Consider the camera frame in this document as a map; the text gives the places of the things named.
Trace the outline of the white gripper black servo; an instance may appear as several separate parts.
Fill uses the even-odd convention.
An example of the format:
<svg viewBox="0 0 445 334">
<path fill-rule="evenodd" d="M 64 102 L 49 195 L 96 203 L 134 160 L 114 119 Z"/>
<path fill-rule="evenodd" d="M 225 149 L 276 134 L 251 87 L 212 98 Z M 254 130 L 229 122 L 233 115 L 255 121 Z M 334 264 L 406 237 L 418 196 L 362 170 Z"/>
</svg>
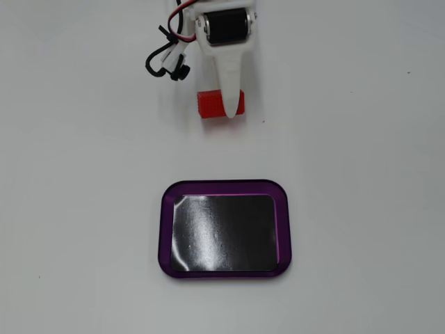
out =
<svg viewBox="0 0 445 334">
<path fill-rule="evenodd" d="M 225 115 L 233 118 L 241 97 L 241 63 L 257 35 L 257 14 L 251 1 L 185 1 L 183 23 L 195 22 L 197 42 L 212 57 Z"/>
</svg>

